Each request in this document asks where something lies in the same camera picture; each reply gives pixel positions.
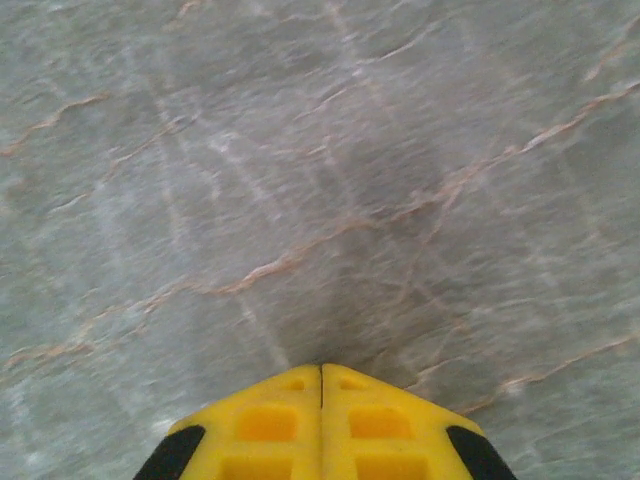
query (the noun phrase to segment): gray marble surface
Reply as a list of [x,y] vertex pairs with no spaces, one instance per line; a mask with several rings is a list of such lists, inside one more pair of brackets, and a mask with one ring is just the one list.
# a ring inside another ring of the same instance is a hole
[[1,3],[3,478],[326,361],[640,478],[637,0]]

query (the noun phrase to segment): yellow plastic object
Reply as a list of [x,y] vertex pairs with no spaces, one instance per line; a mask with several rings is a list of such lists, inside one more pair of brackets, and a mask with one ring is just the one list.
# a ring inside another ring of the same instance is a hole
[[134,480],[515,480],[470,420],[338,365],[177,422]]

